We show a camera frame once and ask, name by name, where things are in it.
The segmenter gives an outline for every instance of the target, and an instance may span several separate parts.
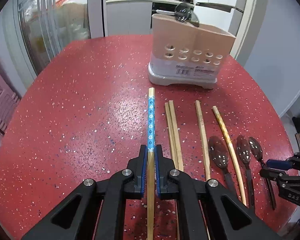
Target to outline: black plastic spoon head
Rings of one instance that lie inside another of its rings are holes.
[[[208,142],[209,154],[213,162],[221,169],[228,166],[228,152],[223,142],[217,136],[211,136]]]
[[[243,135],[237,137],[237,154],[244,164],[249,164],[251,160],[250,148]]]
[[[249,137],[249,146],[257,161],[262,161],[262,148],[260,143],[253,137]]]

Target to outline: pink plastic stool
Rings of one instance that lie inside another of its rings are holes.
[[[20,99],[0,76],[0,129],[5,131]]]

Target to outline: barcode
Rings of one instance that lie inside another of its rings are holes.
[[[176,72],[176,74],[178,74],[178,75],[187,75],[188,73],[189,73],[189,70],[180,69],[180,68],[178,68],[177,72]]]

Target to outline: cutlery basket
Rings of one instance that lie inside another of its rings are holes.
[[[152,15],[151,83],[194,84],[212,89],[235,36],[212,25],[193,26],[173,16]]]

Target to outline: white base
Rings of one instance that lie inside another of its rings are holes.
[[[209,79],[197,79],[197,78],[184,78],[174,76],[161,76],[157,75],[152,71],[151,63],[148,65],[148,77],[151,83],[161,86],[168,86],[171,84],[191,84],[198,85],[205,89],[213,89],[217,83],[217,78],[214,80]]]

